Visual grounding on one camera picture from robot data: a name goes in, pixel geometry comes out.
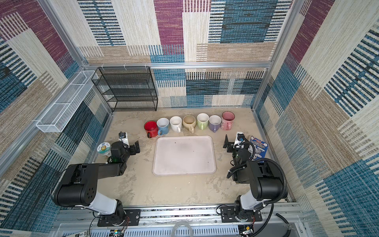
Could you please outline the white mug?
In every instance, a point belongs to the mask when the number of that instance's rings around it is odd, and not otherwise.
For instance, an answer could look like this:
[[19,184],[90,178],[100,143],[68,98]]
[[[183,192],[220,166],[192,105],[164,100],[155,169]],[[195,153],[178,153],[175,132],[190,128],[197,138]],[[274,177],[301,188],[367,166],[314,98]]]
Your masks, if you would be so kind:
[[171,129],[176,132],[180,133],[182,131],[182,118],[180,116],[173,116],[170,119],[170,126]]

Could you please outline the purple mug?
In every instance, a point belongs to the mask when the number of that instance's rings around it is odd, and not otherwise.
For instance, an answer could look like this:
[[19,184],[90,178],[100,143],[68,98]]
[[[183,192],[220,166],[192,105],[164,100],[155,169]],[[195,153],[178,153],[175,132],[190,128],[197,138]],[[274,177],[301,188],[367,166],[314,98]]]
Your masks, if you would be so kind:
[[212,115],[209,117],[209,129],[212,132],[217,132],[221,127],[222,119],[218,115]]

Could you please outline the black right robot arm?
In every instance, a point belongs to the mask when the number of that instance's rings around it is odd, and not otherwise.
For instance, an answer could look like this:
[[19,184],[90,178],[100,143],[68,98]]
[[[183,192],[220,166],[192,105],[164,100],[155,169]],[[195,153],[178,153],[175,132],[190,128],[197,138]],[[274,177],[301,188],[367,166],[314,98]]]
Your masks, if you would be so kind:
[[239,195],[232,206],[219,207],[222,222],[262,221],[260,211],[288,195],[288,183],[281,166],[265,157],[268,144],[241,132],[234,142],[225,137],[223,148],[232,154],[232,168],[227,178],[237,184],[248,184],[247,193]]

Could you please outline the beige ceramic teapot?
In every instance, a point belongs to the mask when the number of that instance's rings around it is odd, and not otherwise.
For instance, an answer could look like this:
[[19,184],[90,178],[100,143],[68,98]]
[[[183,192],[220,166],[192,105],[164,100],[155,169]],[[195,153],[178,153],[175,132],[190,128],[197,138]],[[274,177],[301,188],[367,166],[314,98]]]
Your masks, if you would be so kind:
[[184,116],[183,127],[191,134],[194,134],[196,128],[196,118],[192,115]]

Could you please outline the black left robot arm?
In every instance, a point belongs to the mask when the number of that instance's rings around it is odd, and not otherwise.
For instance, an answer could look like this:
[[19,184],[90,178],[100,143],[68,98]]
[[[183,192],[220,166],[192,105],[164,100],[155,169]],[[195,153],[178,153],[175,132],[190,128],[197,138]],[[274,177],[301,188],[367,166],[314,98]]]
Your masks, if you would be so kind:
[[51,187],[53,202],[61,207],[81,207],[99,214],[106,226],[119,226],[127,220],[122,202],[97,191],[98,180],[124,175],[130,156],[140,153],[139,142],[126,145],[121,141],[111,145],[111,156],[106,164],[69,165]]

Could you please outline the green mug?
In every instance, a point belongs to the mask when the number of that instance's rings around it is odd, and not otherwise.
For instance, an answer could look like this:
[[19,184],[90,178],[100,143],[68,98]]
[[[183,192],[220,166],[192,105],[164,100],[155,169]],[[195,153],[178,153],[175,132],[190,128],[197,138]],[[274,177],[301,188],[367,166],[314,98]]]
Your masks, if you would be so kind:
[[197,115],[197,126],[200,130],[205,130],[208,127],[209,116],[206,113]]

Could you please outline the blue polka dot mug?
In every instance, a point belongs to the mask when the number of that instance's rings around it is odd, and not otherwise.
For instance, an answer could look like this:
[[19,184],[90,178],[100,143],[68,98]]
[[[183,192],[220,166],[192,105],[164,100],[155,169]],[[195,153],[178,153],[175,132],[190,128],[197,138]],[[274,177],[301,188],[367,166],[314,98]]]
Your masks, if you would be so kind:
[[159,129],[158,135],[159,136],[167,135],[169,133],[169,125],[170,125],[169,119],[167,119],[167,118],[158,119],[158,121],[157,121],[157,126]]

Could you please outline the pink patterned mug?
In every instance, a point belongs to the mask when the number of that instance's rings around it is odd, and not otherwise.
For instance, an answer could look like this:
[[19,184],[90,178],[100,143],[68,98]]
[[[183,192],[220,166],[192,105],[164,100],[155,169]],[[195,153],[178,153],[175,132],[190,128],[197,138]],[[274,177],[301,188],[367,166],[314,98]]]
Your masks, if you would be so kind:
[[222,113],[222,130],[231,130],[235,120],[235,114],[231,111],[225,111]]

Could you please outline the red mug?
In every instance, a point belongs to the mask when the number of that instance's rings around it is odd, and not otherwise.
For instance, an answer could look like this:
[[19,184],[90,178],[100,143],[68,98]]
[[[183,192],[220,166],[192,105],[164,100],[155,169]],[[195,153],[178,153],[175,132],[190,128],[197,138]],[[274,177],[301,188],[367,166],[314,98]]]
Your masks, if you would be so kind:
[[144,130],[146,131],[148,138],[154,138],[158,136],[159,128],[157,123],[153,120],[147,121],[144,124]]

